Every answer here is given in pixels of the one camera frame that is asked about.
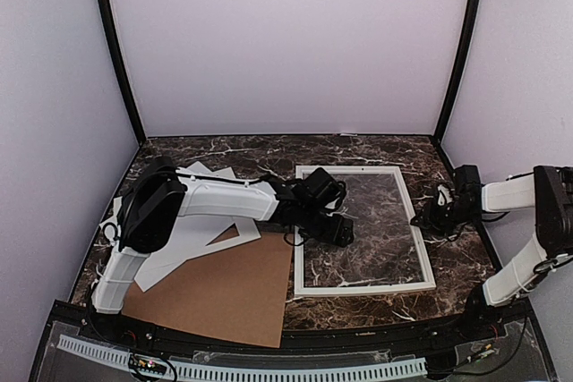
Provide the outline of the clear acrylic sheet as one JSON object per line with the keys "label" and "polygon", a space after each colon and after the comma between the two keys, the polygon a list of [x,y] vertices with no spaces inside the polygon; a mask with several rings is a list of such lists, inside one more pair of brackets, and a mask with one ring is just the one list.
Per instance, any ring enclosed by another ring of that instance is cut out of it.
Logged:
{"label": "clear acrylic sheet", "polygon": [[304,245],[305,287],[347,288],[413,284],[424,280],[404,200],[394,174],[336,174],[346,184],[338,213],[354,221],[345,248]]}

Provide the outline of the white picture frame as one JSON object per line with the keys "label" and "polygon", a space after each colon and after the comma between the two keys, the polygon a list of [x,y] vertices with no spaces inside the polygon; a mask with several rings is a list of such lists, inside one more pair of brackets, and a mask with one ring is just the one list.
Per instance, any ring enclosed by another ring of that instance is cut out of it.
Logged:
{"label": "white picture frame", "polygon": [[[412,200],[406,187],[405,179],[398,166],[328,166],[327,172],[331,176],[336,174],[394,174],[396,176],[402,199],[410,220],[415,215]],[[364,296],[364,295],[383,295],[393,293],[418,293],[431,291],[436,287],[436,281],[432,272],[432,265],[424,244],[421,230],[412,226],[412,232],[415,236],[415,244],[418,257],[423,269],[424,280],[420,283],[413,284],[392,284],[365,287],[347,287],[347,288],[324,288],[324,287],[305,287],[304,277],[304,245],[309,241],[304,240],[301,235],[295,236],[294,251],[294,294],[297,297],[337,297],[337,296]]]}

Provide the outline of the white mat board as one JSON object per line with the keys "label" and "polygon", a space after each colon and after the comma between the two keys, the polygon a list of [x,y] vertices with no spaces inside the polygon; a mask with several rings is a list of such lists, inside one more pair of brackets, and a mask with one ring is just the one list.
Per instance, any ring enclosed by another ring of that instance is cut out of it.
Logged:
{"label": "white mat board", "polygon": [[261,238],[255,223],[243,217],[204,216],[203,224],[210,224],[211,229],[203,238],[192,243],[190,256],[202,257],[214,252],[233,248]]}

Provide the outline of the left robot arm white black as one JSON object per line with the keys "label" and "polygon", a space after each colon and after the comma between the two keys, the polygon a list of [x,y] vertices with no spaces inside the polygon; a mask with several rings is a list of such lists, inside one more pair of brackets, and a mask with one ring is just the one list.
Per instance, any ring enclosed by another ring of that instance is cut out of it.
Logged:
{"label": "left robot arm white black", "polygon": [[178,168],[170,157],[154,158],[100,226],[112,250],[90,297],[92,329],[108,343],[123,339],[126,324],[116,314],[144,261],[168,244],[177,219],[246,218],[294,227],[304,240],[344,248],[355,238],[353,220],[338,213],[345,197],[345,182],[322,167],[304,179],[265,174],[240,180]]}

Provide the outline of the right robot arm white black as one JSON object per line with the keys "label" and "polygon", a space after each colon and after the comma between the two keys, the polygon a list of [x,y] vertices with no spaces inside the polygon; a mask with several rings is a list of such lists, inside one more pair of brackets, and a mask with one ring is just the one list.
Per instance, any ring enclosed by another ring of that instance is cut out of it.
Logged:
{"label": "right robot arm white black", "polygon": [[478,339],[492,324],[489,310],[532,292],[551,272],[572,261],[572,168],[535,166],[500,182],[483,183],[474,165],[453,171],[453,185],[438,184],[410,224],[447,240],[465,225],[520,221],[530,234],[495,275],[470,293],[458,334]]}

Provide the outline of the brown cardboard backing board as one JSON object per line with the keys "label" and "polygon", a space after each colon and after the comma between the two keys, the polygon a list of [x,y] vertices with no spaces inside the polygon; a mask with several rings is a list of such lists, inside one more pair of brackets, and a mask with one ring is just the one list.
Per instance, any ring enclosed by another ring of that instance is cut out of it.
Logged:
{"label": "brown cardboard backing board", "polygon": [[281,233],[188,260],[144,292],[132,284],[122,314],[185,333],[278,348],[293,248]]}

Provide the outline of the small green circuit board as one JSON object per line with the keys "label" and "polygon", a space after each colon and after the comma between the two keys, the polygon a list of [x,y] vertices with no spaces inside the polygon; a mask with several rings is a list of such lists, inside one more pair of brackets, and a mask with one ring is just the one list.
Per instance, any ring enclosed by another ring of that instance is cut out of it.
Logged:
{"label": "small green circuit board", "polygon": [[168,366],[152,358],[132,354],[128,358],[128,369],[141,374],[165,375]]}

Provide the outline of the black front rail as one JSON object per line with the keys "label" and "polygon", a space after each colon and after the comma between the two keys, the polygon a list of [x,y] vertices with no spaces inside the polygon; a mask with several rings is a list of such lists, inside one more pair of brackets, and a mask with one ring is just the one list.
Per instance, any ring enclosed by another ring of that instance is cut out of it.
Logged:
{"label": "black front rail", "polygon": [[286,354],[311,352],[436,352],[459,344],[492,339],[508,330],[501,323],[458,327],[458,316],[378,327],[299,330],[282,333],[279,346],[257,346],[192,335],[125,316],[85,316],[80,334],[140,352],[191,355],[198,351]]}

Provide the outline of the right black corner post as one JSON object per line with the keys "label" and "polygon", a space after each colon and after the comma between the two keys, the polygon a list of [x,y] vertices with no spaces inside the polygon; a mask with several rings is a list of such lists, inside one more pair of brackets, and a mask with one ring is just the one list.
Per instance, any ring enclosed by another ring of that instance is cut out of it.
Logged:
{"label": "right black corner post", "polygon": [[432,135],[437,145],[440,145],[444,140],[449,126],[449,120],[456,103],[473,38],[479,4],[480,0],[466,0],[466,8],[459,35],[458,47],[449,77],[448,87],[441,106],[438,122]]}

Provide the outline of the black corner post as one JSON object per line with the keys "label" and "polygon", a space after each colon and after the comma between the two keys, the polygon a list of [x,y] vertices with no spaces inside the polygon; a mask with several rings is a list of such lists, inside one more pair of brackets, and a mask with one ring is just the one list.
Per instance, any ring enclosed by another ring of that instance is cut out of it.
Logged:
{"label": "black corner post", "polygon": [[466,0],[466,8],[459,35],[458,47],[449,77],[448,87],[441,106],[438,122],[432,135],[437,145],[440,145],[444,140],[449,126],[449,120],[456,103],[473,38],[479,4],[480,0]]}
{"label": "black corner post", "polygon": [[124,58],[119,43],[119,37],[115,27],[115,20],[112,11],[111,0],[98,0],[100,19],[102,22],[108,53],[111,58],[115,78],[120,89],[124,108],[138,145],[141,146],[146,140],[141,116],[136,106],[133,90],[129,82],[127,70],[124,64]]}

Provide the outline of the left black corner post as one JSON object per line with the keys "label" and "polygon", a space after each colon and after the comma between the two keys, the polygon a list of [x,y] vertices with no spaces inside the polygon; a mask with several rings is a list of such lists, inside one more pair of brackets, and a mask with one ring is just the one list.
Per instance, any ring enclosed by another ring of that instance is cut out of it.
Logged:
{"label": "left black corner post", "polygon": [[124,58],[119,43],[119,37],[115,27],[115,20],[112,11],[111,0],[98,0],[100,19],[102,22],[108,53],[111,58],[115,78],[120,89],[124,108],[138,145],[141,146],[146,140],[141,116],[136,106],[133,90],[129,82],[127,70],[124,64]]}

